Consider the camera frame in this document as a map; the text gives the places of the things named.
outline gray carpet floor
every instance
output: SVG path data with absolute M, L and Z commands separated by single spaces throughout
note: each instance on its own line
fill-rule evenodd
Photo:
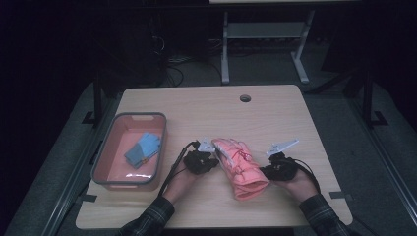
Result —
M 297 85 L 300 90 L 313 89 L 336 74 L 321 71 L 328 46 L 308 44 L 302 60 L 310 83 L 301 84 L 290 58 L 291 45 L 273 52 L 264 51 L 245 57 L 230 57 L 230 86 Z M 180 87 L 220 86 L 219 56 L 210 63 L 189 62 L 175 66 L 184 74 Z M 180 74 L 168 70 L 177 82 Z M 169 82 L 162 87 L 170 87 Z M 387 150 L 408 188 L 417 196 L 417 134 L 396 110 L 389 94 L 374 85 L 374 110 L 381 111 L 388 125 L 370 130 L 360 112 L 362 96 L 347 99 L 342 95 L 345 82 L 316 95 L 304 95 L 307 106 L 322 139 L 340 187 L 351 200 L 348 205 L 355 219 L 349 225 L 362 235 L 417 235 L 413 222 L 389 178 L 375 137 Z M 103 99 L 104 117 L 97 128 L 82 124 L 87 112 L 93 110 L 92 85 L 88 86 L 76 104 L 59 139 L 47 157 L 6 235 L 42 235 L 50 215 L 61 204 L 65 188 L 74 184 L 74 194 L 82 193 L 89 182 L 90 160 L 114 115 L 120 97 Z M 74 171 L 79 178 L 68 180 Z M 115 230 L 81 230 L 75 225 L 80 201 L 72 205 L 60 223 L 56 235 L 113 235 Z M 295 228 L 297 236 L 314 235 L 309 227 Z

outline pink cloth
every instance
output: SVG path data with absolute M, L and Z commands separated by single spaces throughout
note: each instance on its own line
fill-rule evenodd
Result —
M 246 144 L 231 139 L 214 139 L 212 143 L 219 150 L 219 158 L 233 187 L 235 199 L 244 201 L 259 195 L 269 180 L 253 160 Z

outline plaid shirt sleeve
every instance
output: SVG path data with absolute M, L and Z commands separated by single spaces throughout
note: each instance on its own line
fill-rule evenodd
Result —
M 318 235 L 350 235 L 323 195 L 312 196 L 301 203 L 300 209 Z
M 174 212 L 174 206 L 170 201 L 158 197 L 139 218 L 125 224 L 116 235 L 159 235 Z

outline dark background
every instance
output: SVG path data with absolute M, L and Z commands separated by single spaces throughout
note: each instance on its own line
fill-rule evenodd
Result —
M 103 5 L 102 1 L 89 2 L 90 6 Z M 117 15 L 102 15 L 81 6 L 78 1 L 64 0 L 0 3 L 0 233 L 7 228 L 81 92 L 97 75 L 103 79 L 107 95 L 128 87 L 155 87 L 164 80 L 164 59 L 152 54 L 153 30 L 160 30 L 169 46 L 188 47 L 190 53 L 205 57 L 205 40 L 218 33 L 212 24 L 222 21 L 218 13 L 164 14 L 159 27 L 149 28 L 144 14 L 123 14 L 120 20 Z M 366 67 L 415 130 L 416 10 L 412 3 L 366 1 L 337 16 L 318 11 L 309 37 L 325 36 L 331 41 L 324 70 L 343 73 L 353 66 Z M 329 24 L 328 19 L 337 21 Z M 132 29 L 132 23 L 138 27 Z M 186 36 L 189 29 L 195 37 Z M 120 39 L 127 31 L 141 38 L 142 44 L 133 45 L 140 54 L 126 54 L 135 41 L 129 36 Z M 96 39 L 123 62 L 103 52 Z M 138 61 L 144 66 L 130 71 L 130 63 Z M 109 66 L 110 71 L 103 69 Z

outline blue cloth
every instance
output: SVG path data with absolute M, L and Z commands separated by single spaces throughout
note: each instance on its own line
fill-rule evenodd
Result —
M 160 138 L 151 133 L 144 133 L 135 145 L 125 153 L 129 164 L 138 169 L 156 155 L 160 147 Z

